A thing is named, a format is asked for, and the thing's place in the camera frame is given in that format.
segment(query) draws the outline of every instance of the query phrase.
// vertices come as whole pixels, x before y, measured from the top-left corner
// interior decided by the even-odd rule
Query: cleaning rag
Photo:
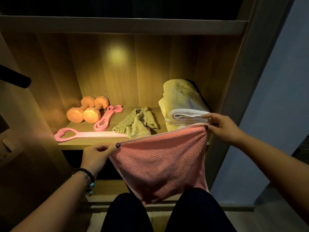
[[[163,98],[159,101],[159,106],[168,131],[208,121],[200,116],[210,113],[210,110],[191,82],[184,79],[169,80],[163,84],[163,90]]]
[[[121,142],[109,158],[131,191],[155,203],[187,188],[208,191],[204,158],[208,131],[204,124]]]
[[[151,111],[147,107],[134,109],[123,121],[112,130],[116,133],[126,134],[128,138],[151,136],[150,129],[157,130]]]

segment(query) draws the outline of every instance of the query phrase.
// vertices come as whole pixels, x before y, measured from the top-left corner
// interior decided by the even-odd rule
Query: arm
[[[227,116],[209,113],[202,117],[211,118],[208,129],[244,152],[309,224],[309,165],[248,136]]]
[[[107,146],[102,144],[85,148],[81,168],[87,169],[96,178],[108,156],[115,149],[115,145],[107,148]],[[19,223],[12,232],[62,231],[75,212],[87,187],[84,175],[82,173],[75,173],[44,203]]]

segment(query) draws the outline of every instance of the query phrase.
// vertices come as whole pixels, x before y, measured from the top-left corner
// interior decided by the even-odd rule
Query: forearm
[[[12,231],[62,231],[87,189],[82,173],[75,173]]]
[[[249,156],[294,210],[308,223],[309,165],[246,134],[235,144]]]

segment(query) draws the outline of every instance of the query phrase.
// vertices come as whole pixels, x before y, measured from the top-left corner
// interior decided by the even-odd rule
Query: hand
[[[80,167],[87,169],[96,178],[99,171],[104,167],[108,156],[117,149],[115,144],[108,146],[106,144],[95,144],[86,147]]]
[[[233,146],[237,145],[245,136],[245,133],[228,116],[217,113],[201,115],[202,118],[210,119],[208,129],[218,136],[222,141]]]

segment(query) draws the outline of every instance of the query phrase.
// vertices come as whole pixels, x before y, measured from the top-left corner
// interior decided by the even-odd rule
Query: black beaded bracelet
[[[82,171],[82,172],[86,173],[86,174],[90,177],[90,180],[91,180],[92,183],[95,182],[94,176],[93,176],[93,175],[91,174],[91,172],[89,172],[87,169],[77,168],[77,169],[75,169],[75,170],[71,173],[71,175],[73,175],[74,173],[79,172],[79,171]]]

